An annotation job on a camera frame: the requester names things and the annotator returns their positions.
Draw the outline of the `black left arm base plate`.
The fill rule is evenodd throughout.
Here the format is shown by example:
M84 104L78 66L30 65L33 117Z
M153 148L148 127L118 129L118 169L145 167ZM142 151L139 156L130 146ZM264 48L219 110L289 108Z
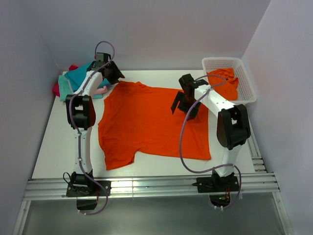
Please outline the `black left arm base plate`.
M76 198L76 207L81 211L94 210L100 196L106 196L106 193L98 185L95 185L92 189L68 186L66 192L66 197Z

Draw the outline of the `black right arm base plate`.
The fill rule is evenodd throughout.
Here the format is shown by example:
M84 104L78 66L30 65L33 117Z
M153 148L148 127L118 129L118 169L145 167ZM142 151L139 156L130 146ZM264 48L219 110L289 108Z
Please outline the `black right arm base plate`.
M199 177L192 184L198 193L209 193L209 199L214 208L221 210L229 207L240 198L241 184L233 173L220 177L212 174L209 177Z

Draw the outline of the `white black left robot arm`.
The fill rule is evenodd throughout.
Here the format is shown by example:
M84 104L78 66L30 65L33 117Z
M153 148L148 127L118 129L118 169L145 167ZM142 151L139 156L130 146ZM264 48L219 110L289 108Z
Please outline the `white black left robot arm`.
M90 160L90 137L96 121L92 98L103 81L113 85L125 76L111 55L101 52L95 54L95 60L87 66L83 75L85 78L79 88L74 94L66 96L67 120L74 130L77 149L69 187L83 195L91 195L97 188Z

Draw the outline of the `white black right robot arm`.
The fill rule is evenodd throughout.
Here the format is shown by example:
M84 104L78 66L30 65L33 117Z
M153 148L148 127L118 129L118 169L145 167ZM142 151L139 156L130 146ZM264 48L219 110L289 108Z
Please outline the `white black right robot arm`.
M235 176L235 172L239 172L235 162L251 135L247 109L243 104L226 100L214 90L215 85L209 85L204 78L183 75L179 79L182 91L177 93L171 106L172 112L179 109L185 113L183 124L196 118L201 105L217 118L215 130L222 163L210 168L210 177L198 178L194 185L199 192L240 192L241 177Z

